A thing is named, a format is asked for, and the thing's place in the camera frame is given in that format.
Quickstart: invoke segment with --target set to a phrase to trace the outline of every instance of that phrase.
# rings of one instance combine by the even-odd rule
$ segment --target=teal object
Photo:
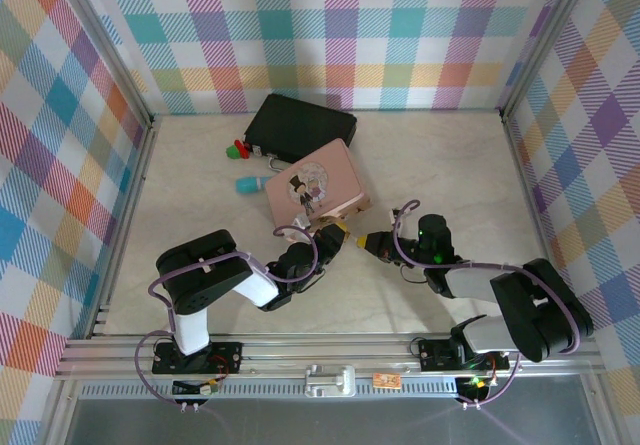
[[[265,183],[271,177],[242,177],[236,180],[236,192],[246,195],[264,189]]]

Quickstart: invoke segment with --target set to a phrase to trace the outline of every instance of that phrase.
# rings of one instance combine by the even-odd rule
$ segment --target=black box
[[[244,142],[256,155],[295,163],[336,138],[349,146],[356,120],[350,113],[272,93],[251,121]]]

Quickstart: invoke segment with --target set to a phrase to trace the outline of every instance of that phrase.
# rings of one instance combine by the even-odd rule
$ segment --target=metal latch
[[[306,376],[304,394],[307,397],[353,397],[356,394],[356,370],[351,365],[311,365]]]

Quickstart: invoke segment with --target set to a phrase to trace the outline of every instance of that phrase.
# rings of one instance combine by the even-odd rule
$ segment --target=sticker
[[[397,373],[374,373],[373,388],[400,390],[402,388],[402,377]]]
[[[322,208],[327,196],[329,176],[322,165],[309,162],[297,169],[289,179],[289,197],[293,203],[302,205],[307,216]]]

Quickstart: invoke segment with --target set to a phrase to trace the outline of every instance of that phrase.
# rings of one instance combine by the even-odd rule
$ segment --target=cartoon character sticker
[[[315,213],[314,205],[322,208],[327,196],[327,171],[319,163],[305,163],[289,179],[289,196],[294,203],[304,207],[307,216]]]

